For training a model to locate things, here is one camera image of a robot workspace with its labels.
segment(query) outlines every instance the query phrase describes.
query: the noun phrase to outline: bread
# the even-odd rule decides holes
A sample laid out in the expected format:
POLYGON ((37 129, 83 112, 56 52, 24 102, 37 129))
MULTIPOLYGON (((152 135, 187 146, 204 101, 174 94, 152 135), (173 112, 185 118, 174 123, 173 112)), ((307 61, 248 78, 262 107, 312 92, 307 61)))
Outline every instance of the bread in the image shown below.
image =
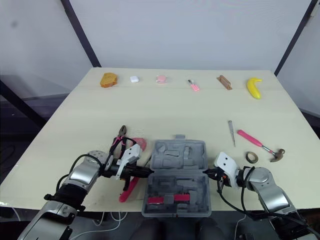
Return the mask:
POLYGON ((117 75, 112 72, 105 73, 100 81, 100 85, 103 88, 109 88, 116 84, 117 84, 117 75))

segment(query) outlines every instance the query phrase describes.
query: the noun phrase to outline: banana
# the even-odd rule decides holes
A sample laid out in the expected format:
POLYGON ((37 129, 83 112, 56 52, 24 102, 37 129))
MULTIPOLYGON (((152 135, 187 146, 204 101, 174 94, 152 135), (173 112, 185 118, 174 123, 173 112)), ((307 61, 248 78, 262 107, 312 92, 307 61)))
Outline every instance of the banana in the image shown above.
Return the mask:
POLYGON ((259 79, 259 78, 256 78, 256 77, 252 77, 246 83, 246 87, 248 88, 249 93, 251 93, 252 97, 254 97, 255 99, 260 99, 261 98, 261 94, 260 94, 258 88, 255 85, 256 82, 262 82, 262 79, 259 79))

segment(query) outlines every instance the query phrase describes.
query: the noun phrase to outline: hammer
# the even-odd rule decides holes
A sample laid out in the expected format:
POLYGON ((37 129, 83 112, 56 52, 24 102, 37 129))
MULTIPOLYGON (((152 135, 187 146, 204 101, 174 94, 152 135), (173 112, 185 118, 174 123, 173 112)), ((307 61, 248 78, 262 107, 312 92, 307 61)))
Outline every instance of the hammer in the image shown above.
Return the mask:
POLYGON ((238 130, 237 133, 244 137, 245 139, 249 140, 250 142, 252 142, 253 144, 259 146, 259 147, 262 147, 263 149, 267 150, 269 153, 271 153, 273 156, 274 156, 274 159, 270 160, 270 162, 277 162, 279 161, 280 159, 282 159, 282 157, 284 156, 285 154, 285 150, 284 149, 279 149, 278 152, 274 152, 272 151, 271 149, 267 148, 266 146, 264 146, 260 141, 258 141, 257 139, 255 139, 254 137, 250 136, 249 134, 245 133, 244 131, 242 130, 238 130))

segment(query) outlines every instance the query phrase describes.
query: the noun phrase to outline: open tool case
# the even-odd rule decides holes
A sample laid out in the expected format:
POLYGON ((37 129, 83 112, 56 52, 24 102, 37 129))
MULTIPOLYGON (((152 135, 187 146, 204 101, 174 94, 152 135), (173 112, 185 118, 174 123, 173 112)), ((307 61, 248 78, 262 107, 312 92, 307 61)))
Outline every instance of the open tool case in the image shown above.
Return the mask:
POLYGON ((157 140, 152 152, 154 173, 148 177, 142 215, 145 217, 208 217, 211 214, 204 141, 157 140))

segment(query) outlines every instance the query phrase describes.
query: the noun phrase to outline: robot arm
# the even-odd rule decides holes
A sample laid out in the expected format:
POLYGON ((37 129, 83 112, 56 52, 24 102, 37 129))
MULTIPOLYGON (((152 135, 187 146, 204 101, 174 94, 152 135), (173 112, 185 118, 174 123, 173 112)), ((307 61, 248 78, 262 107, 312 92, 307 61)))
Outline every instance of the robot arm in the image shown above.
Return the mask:
POLYGON ((81 204, 100 175, 108 178, 116 176, 117 179, 126 179, 129 176, 148 177, 152 172, 150 169, 127 166, 128 163, 134 163, 139 159, 140 151, 140 146, 135 144, 125 150, 118 161, 105 152, 90 151, 83 162, 72 169, 56 193, 44 197, 47 202, 23 230, 18 240, 68 240, 72 233, 69 225, 78 211, 85 209, 81 204))
POLYGON ((214 165, 217 167, 215 175, 209 177, 221 182, 223 185, 234 188, 247 187, 248 190, 258 194, 258 199, 267 213, 272 227, 284 240, 316 240, 316 236, 306 229, 305 225, 293 222, 289 218, 305 223, 287 194, 276 185, 271 172, 264 167, 251 170, 250 167, 240 169, 236 162, 221 152, 214 165), (221 181, 218 172, 225 174, 225 180, 221 181))

